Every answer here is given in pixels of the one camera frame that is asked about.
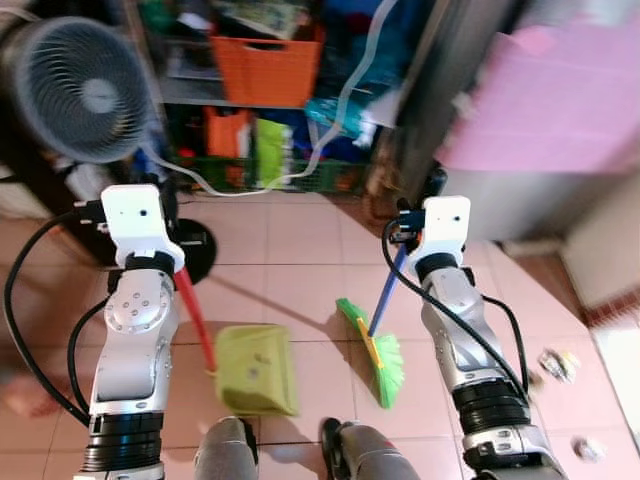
orange plastic crate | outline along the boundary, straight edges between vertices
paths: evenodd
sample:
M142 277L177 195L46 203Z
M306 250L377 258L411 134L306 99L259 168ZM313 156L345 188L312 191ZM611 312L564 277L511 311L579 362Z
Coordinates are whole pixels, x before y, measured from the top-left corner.
M230 102L302 108L311 98L324 31L313 41L252 40L212 35L213 53Z

broom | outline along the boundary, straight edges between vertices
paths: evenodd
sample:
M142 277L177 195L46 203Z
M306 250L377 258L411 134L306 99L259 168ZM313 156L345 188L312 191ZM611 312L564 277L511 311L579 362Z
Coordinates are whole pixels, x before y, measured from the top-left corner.
M391 408L404 383L404 364L400 355L400 344L395 335L370 337L367 314L346 298L336 300L338 309L349 319L353 327L360 332L365 347L373 362L378 385L378 401L382 408Z

green crate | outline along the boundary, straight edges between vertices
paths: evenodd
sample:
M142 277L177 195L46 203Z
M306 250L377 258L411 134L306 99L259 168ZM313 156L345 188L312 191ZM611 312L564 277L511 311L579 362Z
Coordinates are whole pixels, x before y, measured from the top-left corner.
M185 159L174 157L181 164ZM202 177L221 192L242 192L258 188L257 162L250 158L196 157L190 158ZM306 160L294 160L291 173L300 173L307 168ZM242 169L242 185L230 181L231 168ZM360 193L368 171L367 164L353 164L339 160L322 160L309 176L294 178L282 190L321 193Z

pink tile floor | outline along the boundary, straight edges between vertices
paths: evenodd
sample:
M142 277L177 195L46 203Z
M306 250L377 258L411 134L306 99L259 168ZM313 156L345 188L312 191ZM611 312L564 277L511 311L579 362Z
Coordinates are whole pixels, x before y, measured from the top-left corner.
M226 325L247 323L277 323L291 332L301 414L253 421L260 479L324 480L317 440L326 416L358 419L380 429L423 479L471 478L460 459L456 413L420 322L420 300L399 287L381 328L399 337L406 362L406 384L389 411L372 397L365 350L335 312L340 296L372 311L387 273L379 241L353 218L357 211L353 203L282 193L239 201L201 199L182 206L182 216L207 224L219 242L217 265L196 287L212 334ZM6 275L33 227L29 221L0 221L0 276ZM18 314L47 370L64 377L68 332L104 295L106 275L79 264L57 238L47 239L35 253L16 294ZM640 478L640 460L589 332L492 244L470 245L465 260L474 266L480 290L505 300L522 323L530 368L545 380L534 394L534 418L569 478ZM486 316L514 361L506 319L491 306ZM190 478L201 435L229 414L203 373L197 337L182 309L181 318L163 430L169 480ZM15 356L4 325L0 336L0 359L10 361ZM103 339L104 327L96 318L78 353L87 392ZM582 366L575 384L559 384L541 371L536 359L545 347L578 356ZM606 445L603 462L584 463L573 454L571 439L583 435ZM0 405L0 480L70 479L85 442L83 429L65 413L28 421Z

dustpan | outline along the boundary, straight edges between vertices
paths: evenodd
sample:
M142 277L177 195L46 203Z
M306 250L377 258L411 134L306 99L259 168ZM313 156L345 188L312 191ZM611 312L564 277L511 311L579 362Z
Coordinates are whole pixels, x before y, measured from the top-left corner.
M226 327L216 337L215 351L216 393L235 414L298 414L286 328Z

